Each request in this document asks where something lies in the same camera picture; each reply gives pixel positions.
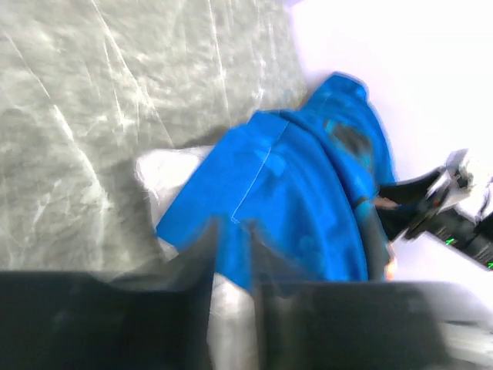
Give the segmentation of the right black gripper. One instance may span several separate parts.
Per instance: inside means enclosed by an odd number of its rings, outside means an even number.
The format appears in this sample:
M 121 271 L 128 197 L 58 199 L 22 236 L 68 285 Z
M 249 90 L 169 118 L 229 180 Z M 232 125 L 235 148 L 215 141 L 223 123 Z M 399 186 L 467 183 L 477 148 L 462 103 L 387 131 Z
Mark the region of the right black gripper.
M 468 150 L 451 152 L 443 166 L 422 177 L 384 185 L 379 195 L 397 204 L 377 209 L 388 239 L 428 233 L 492 270 L 492 176 Z

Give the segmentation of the white pillow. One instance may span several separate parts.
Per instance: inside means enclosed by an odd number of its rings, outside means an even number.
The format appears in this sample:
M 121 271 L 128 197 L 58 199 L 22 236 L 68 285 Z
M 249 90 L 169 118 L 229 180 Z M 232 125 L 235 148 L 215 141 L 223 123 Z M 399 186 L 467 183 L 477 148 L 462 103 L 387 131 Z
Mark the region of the white pillow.
M 211 149 L 151 150 L 136 160 L 136 179 L 147 192 L 154 227 Z M 259 368 L 253 298 L 221 274 L 213 279 L 207 344 L 214 369 Z

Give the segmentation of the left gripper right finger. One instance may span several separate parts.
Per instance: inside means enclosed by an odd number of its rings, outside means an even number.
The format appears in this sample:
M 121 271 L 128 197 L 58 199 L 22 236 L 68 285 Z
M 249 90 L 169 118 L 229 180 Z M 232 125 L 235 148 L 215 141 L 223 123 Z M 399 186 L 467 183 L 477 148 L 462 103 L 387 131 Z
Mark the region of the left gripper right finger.
M 415 284 L 315 281 L 248 225 L 261 369 L 455 369 Z

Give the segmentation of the yellow pillowcase with blue lining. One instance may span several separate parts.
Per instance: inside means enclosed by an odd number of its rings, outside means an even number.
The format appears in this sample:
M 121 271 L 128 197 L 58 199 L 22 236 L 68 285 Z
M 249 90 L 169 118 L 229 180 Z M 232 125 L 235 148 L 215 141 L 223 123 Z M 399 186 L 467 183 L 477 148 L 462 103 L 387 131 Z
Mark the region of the yellow pillowcase with blue lining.
M 253 285 L 249 222 L 260 226 L 276 255 L 317 280 L 382 281 L 389 256 L 374 198 L 393 181 L 364 84 L 334 73 L 301 108 L 258 112 L 229 130 L 156 234 L 183 251 L 218 216 L 216 271 L 247 290 Z

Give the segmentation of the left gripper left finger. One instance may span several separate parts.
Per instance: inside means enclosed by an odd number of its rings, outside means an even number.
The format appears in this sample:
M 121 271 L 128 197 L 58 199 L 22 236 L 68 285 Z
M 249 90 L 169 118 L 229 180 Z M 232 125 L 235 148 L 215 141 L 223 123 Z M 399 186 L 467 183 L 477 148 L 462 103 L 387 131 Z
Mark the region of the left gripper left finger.
M 104 281 L 3 271 L 3 369 L 209 369 L 218 224 L 182 253 Z

